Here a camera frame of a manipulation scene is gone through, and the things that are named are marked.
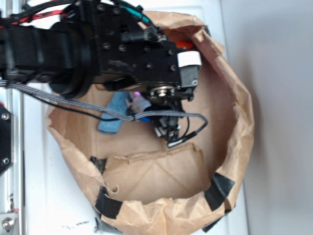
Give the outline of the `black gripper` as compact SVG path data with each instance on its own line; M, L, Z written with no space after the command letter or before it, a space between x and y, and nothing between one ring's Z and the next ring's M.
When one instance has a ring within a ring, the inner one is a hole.
M87 57L83 93L101 84L108 91L142 92L154 102L193 100L199 53L178 48L140 6L84 0L80 25Z

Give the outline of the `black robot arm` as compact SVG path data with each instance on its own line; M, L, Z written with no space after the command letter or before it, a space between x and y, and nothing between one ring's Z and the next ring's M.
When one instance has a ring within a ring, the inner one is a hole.
M201 56L179 48L140 6L122 0L53 0L0 21L0 74L48 83L66 98L90 86L191 99Z

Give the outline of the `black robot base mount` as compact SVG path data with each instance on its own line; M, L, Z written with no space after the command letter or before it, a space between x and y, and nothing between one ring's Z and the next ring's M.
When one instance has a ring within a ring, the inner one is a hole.
M0 175L12 164L12 114L0 102Z

